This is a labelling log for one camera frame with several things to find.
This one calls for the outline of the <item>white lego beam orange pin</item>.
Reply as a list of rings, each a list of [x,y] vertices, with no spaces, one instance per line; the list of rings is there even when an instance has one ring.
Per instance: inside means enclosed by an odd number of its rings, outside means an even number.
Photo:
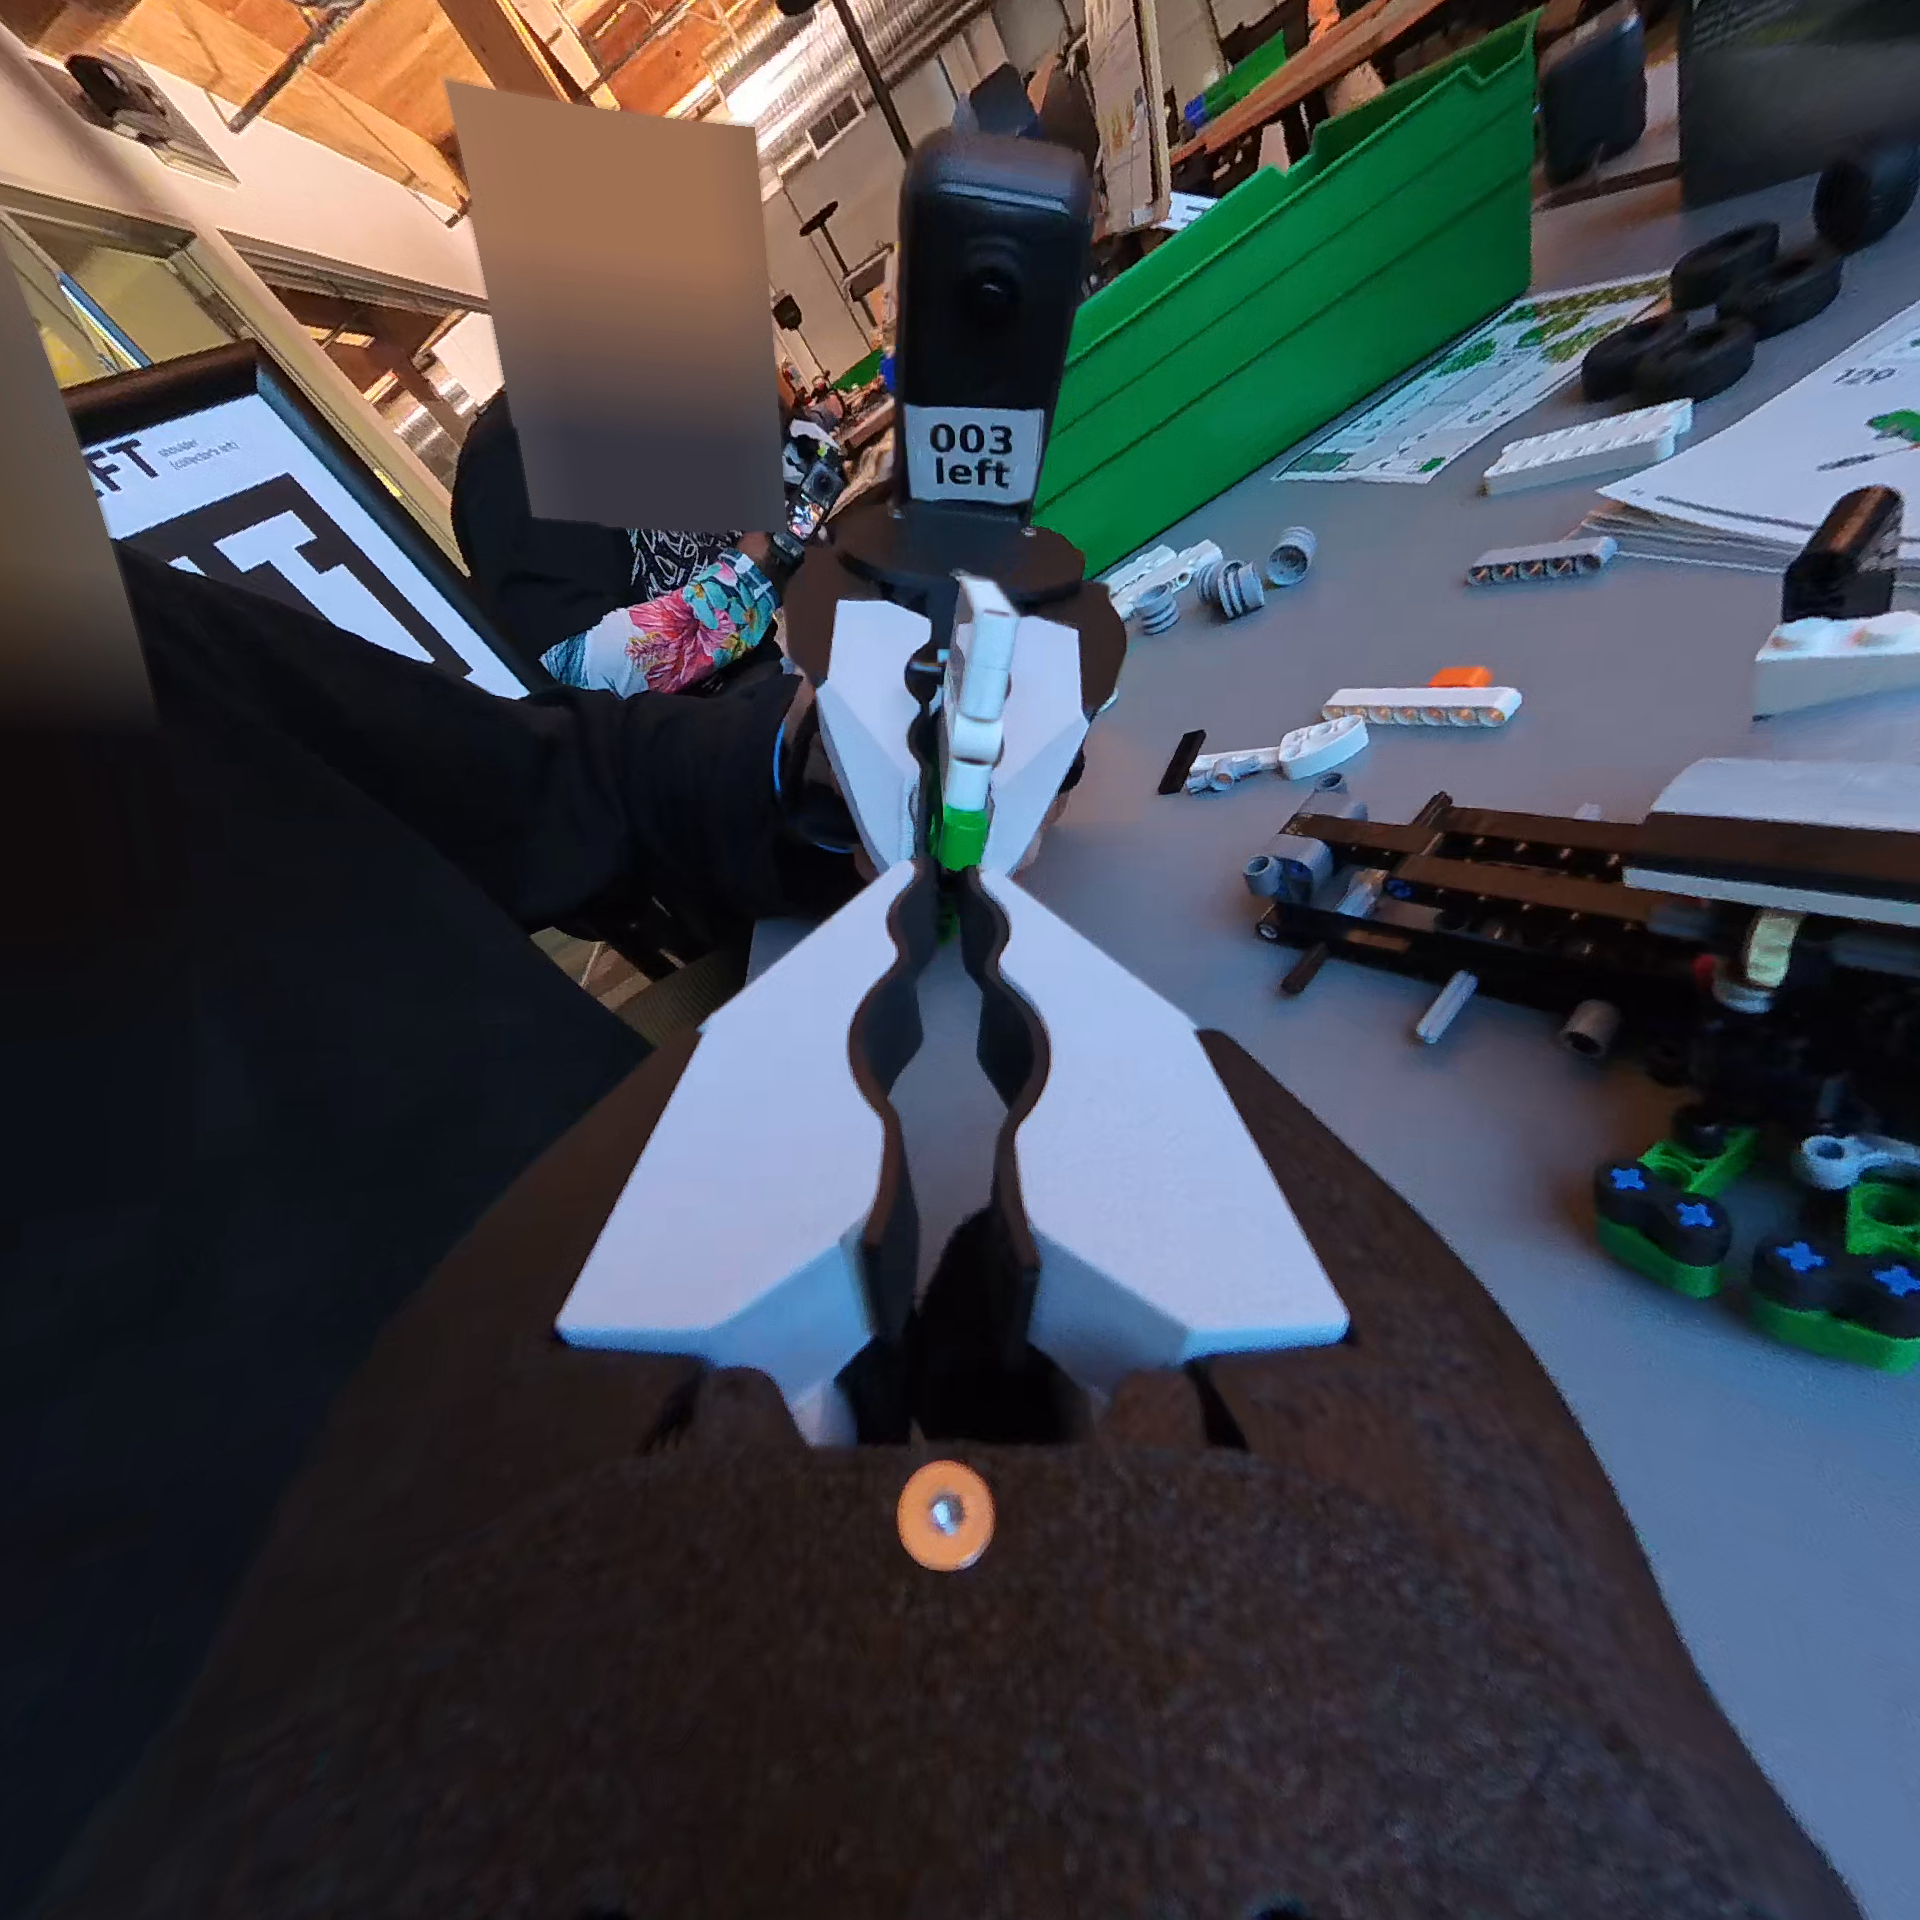
[[[1501,729],[1522,709],[1520,689],[1497,684],[1478,663],[1449,666],[1426,684],[1346,685],[1321,705],[1329,722],[1356,717],[1369,729]]]

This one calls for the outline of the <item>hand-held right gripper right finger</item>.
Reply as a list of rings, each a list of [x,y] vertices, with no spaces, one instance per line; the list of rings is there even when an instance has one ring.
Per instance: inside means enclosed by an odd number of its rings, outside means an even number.
[[[976,1059],[1004,1107],[1000,1345],[1093,1403],[1352,1331],[1209,1035],[1000,871],[968,876]]]

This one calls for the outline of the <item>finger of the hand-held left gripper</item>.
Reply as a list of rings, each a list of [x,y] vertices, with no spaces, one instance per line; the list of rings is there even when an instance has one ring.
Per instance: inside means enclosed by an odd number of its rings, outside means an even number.
[[[834,609],[820,684],[832,772],[869,859],[942,859],[948,642],[914,611],[877,598]]]
[[[986,873],[1018,873],[1088,734],[1077,628],[1022,614],[990,782]]]

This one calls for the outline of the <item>white lego beam dark holes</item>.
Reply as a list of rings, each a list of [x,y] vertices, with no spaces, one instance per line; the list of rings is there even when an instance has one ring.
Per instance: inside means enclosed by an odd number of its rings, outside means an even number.
[[[1485,549],[1468,564],[1470,588],[1595,578],[1618,557],[1610,535]]]

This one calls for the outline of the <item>long white lego beam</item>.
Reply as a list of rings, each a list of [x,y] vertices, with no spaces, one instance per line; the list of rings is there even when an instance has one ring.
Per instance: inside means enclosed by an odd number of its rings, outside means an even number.
[[[1501,446],[1478,491],[1507,495],[1563,483],[1603,483],[1664,463],[1694,425],[1691,401],[1664,401],[1616,417],[1570,423]]]

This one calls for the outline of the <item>green lego piece black pins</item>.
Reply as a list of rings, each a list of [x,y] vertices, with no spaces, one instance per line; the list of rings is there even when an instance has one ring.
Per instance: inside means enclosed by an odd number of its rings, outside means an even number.
[[[1635,1159],[1597,1164],[1592,1180],[1600,1249],[1684,1298],[1721,1292],[1734,1222],[1721,1203],[1760,1151],[1760,1130],[1708,1101],[1678,1108],[1664,1138]]]
[[[1833,1203],[1760,1237],[1746,1319],[1797,1351],[1906,1375],[1918,1364],[1918,1186],[1877,1175]]]

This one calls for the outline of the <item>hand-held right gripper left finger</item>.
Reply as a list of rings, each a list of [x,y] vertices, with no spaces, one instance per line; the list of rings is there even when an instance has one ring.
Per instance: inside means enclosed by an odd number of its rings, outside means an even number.
[[[883,871],[712,1015],[557,1311],[580,1351],[768,1375],[811,1445],[858,1441],[849,1367],[899,1345],[920,1205],[894,1083],[940,940],[930,859]]]

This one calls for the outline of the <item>black lego set box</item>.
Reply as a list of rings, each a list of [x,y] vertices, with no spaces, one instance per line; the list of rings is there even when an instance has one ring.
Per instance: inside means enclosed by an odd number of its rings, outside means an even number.
[[[1915,3],[1682,3],[1682,204],[1706,209],[1918,140]]]

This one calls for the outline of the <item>green printed sticker sheet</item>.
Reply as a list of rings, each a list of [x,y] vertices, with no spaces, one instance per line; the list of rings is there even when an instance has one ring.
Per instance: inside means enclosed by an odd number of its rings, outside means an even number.
[[[1524,294],[1382,390],[1276,481],[1422,485],[1577,380],[1584,354],[1667,302],[1667,276]]]

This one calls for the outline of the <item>lego instruction booklet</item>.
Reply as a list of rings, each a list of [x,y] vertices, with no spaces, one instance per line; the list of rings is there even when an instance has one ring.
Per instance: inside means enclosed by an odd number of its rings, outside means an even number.
[[[1900,585],[1918,588],[1918,307],[1749,417],[1605,486],[1577,539],[1624,557],[1784,572],[1850,491],[1905,499]]]

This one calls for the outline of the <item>black rounded object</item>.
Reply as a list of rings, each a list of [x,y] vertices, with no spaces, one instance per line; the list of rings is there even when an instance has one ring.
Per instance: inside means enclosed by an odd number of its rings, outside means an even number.
[[[1548,187],[1593,175],[1640,143],[1648,117],[1641,4],[1581,7],[1538,67],[1538,143]]]

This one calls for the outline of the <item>lego truck model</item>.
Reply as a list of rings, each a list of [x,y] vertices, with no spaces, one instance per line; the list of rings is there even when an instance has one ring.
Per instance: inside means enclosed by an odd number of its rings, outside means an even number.
[[[1915,762],[1699,759],[1645,818],[1371,821],[1341,772],[1254,854],[1258,935],[1560,1017],[1620,1013],[1669,1089],[1762,1118],[1915,1105]]]

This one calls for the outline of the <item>black and white sign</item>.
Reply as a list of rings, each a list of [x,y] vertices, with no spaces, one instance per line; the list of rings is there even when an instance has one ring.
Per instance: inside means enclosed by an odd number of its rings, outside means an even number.
[[[110,539],[520,699],[467,577],[256,342],[65,389]]]

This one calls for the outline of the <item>green plastic bin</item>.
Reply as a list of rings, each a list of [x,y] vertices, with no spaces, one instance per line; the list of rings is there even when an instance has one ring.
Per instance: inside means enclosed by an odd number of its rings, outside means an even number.
[[[1520,15],[1085,299],[1035,524],[1107,569],[1520,297],[1536,74]]]

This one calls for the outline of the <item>white lego connector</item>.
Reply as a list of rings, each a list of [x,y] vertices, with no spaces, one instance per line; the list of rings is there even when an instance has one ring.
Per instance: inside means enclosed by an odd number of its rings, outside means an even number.
[[[1368,745],[1364,721],[1348,714],[1297,727],[1276,748],[1208,753],[1214,762],[1214,779],[1204,793],[1218,793],[1254,778],[1280,778],[1292,785],[1324,782],[1336,778]]]

